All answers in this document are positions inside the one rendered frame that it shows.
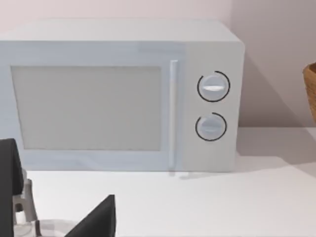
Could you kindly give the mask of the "pale microwave oven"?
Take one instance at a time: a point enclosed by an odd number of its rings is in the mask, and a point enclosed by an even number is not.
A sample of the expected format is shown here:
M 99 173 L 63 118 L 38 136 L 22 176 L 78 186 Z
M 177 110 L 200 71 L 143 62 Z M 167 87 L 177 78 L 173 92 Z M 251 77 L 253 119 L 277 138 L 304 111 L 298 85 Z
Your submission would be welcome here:
M 216 20 L 180 19 L 46 19 L 22 25 L 0 41 L 145 41 L 173 42 L 185 53 L 181 168 L 175 171 L 229 172 L 234 168 L 245 46 Z M 197 91 L 201 76 L 223 72 L 231 82 L 221 101 L 203 100 Z M 199 117 L 221 114 L 227 121 L 225 135 L 214 142 L 195 131 Z

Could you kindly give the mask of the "black and grey stapler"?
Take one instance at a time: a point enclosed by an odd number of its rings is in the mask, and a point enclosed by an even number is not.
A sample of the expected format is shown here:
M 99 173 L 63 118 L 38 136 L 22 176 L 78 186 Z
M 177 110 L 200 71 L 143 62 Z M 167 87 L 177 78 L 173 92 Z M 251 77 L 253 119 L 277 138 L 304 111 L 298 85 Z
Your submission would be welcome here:
M 0 237 L 42 237 L 32 187 L 15 139 L 0 139 Z

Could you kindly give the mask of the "brown woven basket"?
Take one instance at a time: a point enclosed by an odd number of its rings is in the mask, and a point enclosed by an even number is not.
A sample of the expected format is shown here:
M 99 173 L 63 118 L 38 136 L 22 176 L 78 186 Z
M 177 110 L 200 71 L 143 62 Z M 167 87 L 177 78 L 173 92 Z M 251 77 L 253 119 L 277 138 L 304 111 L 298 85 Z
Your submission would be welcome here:
M 316 123 L 316 62 L 307 65 L 303 69 L 303 78 L 307 93 L 309 108 Z

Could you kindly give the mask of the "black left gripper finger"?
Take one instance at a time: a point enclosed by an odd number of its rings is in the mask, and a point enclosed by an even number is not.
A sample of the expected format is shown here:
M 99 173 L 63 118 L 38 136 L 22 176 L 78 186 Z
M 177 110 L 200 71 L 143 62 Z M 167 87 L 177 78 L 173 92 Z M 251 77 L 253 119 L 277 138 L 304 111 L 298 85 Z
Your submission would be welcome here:
M 108 195 L 65 237 L 116 237 L 115 195 Z

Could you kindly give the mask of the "pale microwave door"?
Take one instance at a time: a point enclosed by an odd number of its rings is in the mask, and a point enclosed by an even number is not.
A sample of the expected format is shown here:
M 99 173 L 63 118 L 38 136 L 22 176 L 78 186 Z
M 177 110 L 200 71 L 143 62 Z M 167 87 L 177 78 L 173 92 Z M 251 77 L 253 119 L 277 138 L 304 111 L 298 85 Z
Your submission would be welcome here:
M 186 60 L 173 42 L 0 41 L 0 138 L 27 170 L 170 171 L 171 60 L 179 170 Z

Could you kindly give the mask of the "round microwave knob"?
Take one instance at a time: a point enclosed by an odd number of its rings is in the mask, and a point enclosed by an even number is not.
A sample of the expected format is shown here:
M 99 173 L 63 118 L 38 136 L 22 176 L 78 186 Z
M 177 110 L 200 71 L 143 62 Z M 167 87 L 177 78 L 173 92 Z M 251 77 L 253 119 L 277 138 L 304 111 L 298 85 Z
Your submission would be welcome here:
M 197 82 L 199 96 L 211 103 L 223 100 L 230 92 L 231 82 L 221 71 L 214 71 L 210 75 L 201 76 Z
M 218 113 L 211 113 L 201 116 L 195 124 L 197 136 L 207 142 L 214 142 L 221 139 L 227 131 L 227 121 Z

